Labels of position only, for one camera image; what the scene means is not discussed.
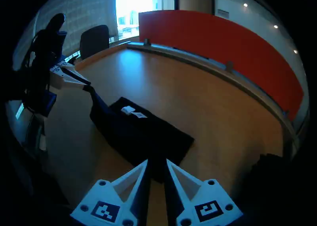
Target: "orange divider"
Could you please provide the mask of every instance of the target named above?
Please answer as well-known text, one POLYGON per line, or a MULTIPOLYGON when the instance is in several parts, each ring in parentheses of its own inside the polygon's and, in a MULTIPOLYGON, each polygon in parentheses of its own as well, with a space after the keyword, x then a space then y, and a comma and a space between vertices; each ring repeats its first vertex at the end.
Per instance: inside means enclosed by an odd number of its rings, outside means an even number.
POLYGON ((206 13, 163 10, 139 13, 143 42, 161 44, 208 57, 233 68, 270 95, 292 121, 303 90, 283 56, 256 33, 206 13))

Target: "window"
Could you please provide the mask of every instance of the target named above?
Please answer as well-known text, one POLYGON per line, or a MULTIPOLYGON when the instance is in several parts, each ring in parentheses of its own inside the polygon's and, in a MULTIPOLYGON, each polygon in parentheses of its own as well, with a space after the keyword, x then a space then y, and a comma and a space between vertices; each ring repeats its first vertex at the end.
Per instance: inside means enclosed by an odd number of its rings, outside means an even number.
POLYGON ((118 19, 118 24, 120 25, 125 25, 126 24, 126 18, 125 17, 120 17, 118 19))
POLYGON ((139 13, 157 10, 158 0, 116 0, 119 40, 139 35, 139 13))

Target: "white wall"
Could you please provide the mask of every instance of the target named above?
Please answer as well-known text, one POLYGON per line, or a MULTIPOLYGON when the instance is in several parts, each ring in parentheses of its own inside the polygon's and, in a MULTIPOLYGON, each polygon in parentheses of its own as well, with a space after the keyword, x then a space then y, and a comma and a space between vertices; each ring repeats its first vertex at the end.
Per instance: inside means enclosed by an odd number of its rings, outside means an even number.
POLYGON ((254 0, 215 0, 215 7, 215 15, 220 16, 217 14, 218 9, 229 12, 230 21, 248 28, 262 37, 271 44, 290 65, 304 92, 303 101, 293 122, 295 129, 297 129, 305 118, 309 106, 309 96, 307 79, 300 55, 294 53, 296 46, 286 29, 269 11, 254 0))

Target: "chair backrest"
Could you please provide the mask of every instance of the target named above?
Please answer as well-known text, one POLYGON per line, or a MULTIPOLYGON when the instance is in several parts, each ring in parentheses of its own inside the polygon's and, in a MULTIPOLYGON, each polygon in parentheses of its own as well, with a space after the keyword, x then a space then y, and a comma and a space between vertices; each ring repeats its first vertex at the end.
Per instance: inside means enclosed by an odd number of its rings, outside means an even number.
POLYGON ((107 48, 109 48, 108 26, 99 25, 82 33, 80 56, 83 60, 107 48))

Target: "curved wooden desk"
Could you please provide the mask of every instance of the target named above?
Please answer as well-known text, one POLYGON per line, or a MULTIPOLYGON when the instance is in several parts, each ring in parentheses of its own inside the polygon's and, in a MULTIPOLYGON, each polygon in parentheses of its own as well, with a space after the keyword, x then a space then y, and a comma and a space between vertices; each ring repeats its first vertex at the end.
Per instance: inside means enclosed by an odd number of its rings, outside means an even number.
MULTIPOLYGON (((111 104, 124 96, 193 136, 180 166, 201 180, 216 178, 230 196, 261 153, 282 154, 279 121, 224 80, 124 45, 98 55, 76 68, 101 98, 111 104)), ((91 106, 87 92, 64 88, 46 123, 49 161, 72 206, 97 179, 112 181, 133 168, 98 132, 91 106)), ((152 181, 148 225, 167 225, 165 207, 164 187, 152 181)))

